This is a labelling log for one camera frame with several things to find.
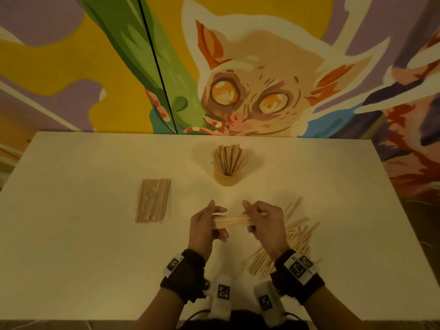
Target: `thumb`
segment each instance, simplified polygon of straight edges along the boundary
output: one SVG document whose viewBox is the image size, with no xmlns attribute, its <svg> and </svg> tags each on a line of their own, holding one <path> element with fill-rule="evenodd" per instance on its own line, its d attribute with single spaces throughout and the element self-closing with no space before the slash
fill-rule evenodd
<svg viewBox="0 0 440 330">
<path fill-rule="evenodd" d="M 214 199 L 212 199 L 209 202 L 208 206 L 206 207 L 205 212 L 201 216 L 201 219 L 202 220 L 206 220 L 206 219 L 211 220 L 212 219 L 212 215 L 214 214 L 215 209 L 216 209 L 216 202 L 214 201 Z"/>
<path fill-rule="evenodd" d="M 264 220 L 264 217 L 258 212 L 257 206 L 252 205 L 247 200 L 243 200 L 242 205 L 246 210 L 246 214 L 253 219 L 256 224 Z"/>
</svg>

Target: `person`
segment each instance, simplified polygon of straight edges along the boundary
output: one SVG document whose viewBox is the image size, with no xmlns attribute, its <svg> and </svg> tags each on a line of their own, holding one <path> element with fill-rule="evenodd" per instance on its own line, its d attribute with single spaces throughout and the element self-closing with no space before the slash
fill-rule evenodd
<svg viewBox="0 0 440 330">
<path fill-rule="evenodd" d="M 275 263 L 276 272 L 271 274 L 274 286 L 282 288 L 288 295 L 295 297 L 305 307 L 311 320 L 319 330 L 348 330 L 369 329 L 367 323 L 362 322 L 346 306 L 344 306 L 326 287 L 318 274 L 312 276 L 308 283 L 302 285 L 283 263 L 293 255 L 287 243 L 284 225 L 283 210 L 277 206 L 257 201 L 254 204 L 244 200 L 245 212 L 255 222 L 255 226 L 248 227 L 260 241 L 267 254 Z M 180 314 L 188 300 L 194 301 L 203 289 L 203 268 L 212 251 L 212 242 L 218 238 L 226 242 L 229 234 L 225 229 L 212 230 L 212 215 L 215 212 L 225 212 L 226 209 L 216 206 L 212 200 L 208 206 L 191 217 L 188 249 L 182 255 L 191 261 L 186 262 L 187 268 L 182 266 L 181 271 L 189 271 L 191 275 L 180 275 L 185 278 L 196 278 L 189 289 L 186 284 L 171 283 L 170 278 L 164 278 L 156 297 L 135 324 L 135 330 L 172 330 L 179 322 Z M 300 326 L 300 322 L 286 321 L 280 329 L 308 329 Z M 220 320 L 186 321 L 181 329 L 268 329 L 263 318 L 250 311 L 231 313 L 229 322 Z"/>
</svg>

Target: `left hand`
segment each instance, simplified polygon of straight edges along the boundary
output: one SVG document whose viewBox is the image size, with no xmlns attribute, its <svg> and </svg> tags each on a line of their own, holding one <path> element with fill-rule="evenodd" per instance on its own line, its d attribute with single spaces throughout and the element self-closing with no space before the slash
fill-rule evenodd
<svg viewBox="0 0 440 330">
<path fill-rule="evenodd" d="M 212 215 L 216 212 L 226 212 L 227 209 L 216 206 L 214 200 L 211 200 L 207 207 L 191 217 L 190 240 L 188 249 L 194 250 L 207 262 L 212 252 L 212 242 L 218 238 L 226 242 L 229 237 L 226 229 L 212 229 Z"/>
</svg>

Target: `black wrist strap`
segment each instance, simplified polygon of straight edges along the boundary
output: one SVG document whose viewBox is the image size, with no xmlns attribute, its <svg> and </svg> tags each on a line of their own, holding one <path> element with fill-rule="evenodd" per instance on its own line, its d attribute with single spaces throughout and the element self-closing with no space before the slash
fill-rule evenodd
<svg viewBox="0 0 440 330">
<path fill-rule="evenodd" d="M 174 257 L 164 269 L 165 277 L 161 287 L 176 292 L 184 304 L 206 298 L 202 292 L 205 287 L 205 264 L 205 260 L 197 252 L 184 250 L 181 256 Z"/>
<path fill-rule="evenodd" d="M 281 294 L 296 298 L 301 305 L 325 285 L 316 273 L 316 266 L 293 249 L 285 251 L 276 261 L 277 271 L 271 273 L 272 282 Z"/>
</svg>

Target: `wall mural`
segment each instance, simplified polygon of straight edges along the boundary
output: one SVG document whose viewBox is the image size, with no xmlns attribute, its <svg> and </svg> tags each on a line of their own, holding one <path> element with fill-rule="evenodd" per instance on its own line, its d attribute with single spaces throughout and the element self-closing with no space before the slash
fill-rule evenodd
<svg viewBox="0 0 440 330">
<path fill-rule="evenodd" d="M 440 201 L 440 0 L 0 2 L 3 174 L 41 129 L 360 138 Z"/>
</svg>

